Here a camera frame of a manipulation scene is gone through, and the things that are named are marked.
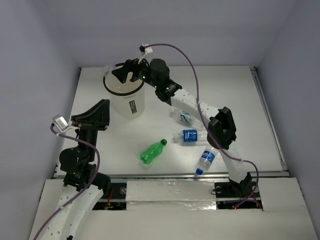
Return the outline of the clear plastic bottle white cap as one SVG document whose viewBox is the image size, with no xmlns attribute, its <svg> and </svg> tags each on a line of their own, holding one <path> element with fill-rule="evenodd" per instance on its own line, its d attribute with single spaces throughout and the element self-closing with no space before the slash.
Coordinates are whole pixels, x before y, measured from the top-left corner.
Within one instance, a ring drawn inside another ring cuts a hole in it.
<svg viewBox="0 0 320 240">
<path fill-rule="evenodd" d="M 107 78 L 108 76 L 112 76 L 112 71 L 117 69 L 117 66 L 114 64 L 108 64 L 105 65 L 103 70 L 104 70 L 104 77 Z"/>
</svg>

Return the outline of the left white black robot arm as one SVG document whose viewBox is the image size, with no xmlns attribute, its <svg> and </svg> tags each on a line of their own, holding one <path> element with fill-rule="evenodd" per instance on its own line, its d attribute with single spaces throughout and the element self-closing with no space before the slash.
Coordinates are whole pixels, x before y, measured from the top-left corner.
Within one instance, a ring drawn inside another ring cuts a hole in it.
<svg viewBox="0 0 320 240">
<path fill-rule="evenodd" d="M 110 194 L 111 179 L 99 173 L 98 132 L 110 123 L 110 101 L 102 99 L 89 110 L 71 116 L 71 122 L 53 117 L 51 131 L 58 137 L 77 142 L 59 154 L 60 170 L 65 172 L 55 212 L 44 223 L 39 240 L 76 240 L 90 211 L 100 198 Z"/>
</svg>

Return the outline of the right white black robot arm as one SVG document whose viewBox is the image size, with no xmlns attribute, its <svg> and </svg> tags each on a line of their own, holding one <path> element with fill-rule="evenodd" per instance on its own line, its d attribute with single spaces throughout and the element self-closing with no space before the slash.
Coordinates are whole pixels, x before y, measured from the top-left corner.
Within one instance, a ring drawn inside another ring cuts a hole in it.
<svg viewBox="0 0 320 240">
<path fill-rule="evenodd" d="M 252 176 L 243 165 L 236 144 L 236 125 L 229 108 L 216 108 L 198 100 L 170 78 L 170 69 L 162 59 L 128 59 L 111 72 L 122 84 L 141 80 L 155 88 L 155 95 L 168 105 L 185 110 L 202 121 L 209 144 L 217 149 L 227 168 L 227 188 L 238 198 L 252 191 Z"/>
</svg>

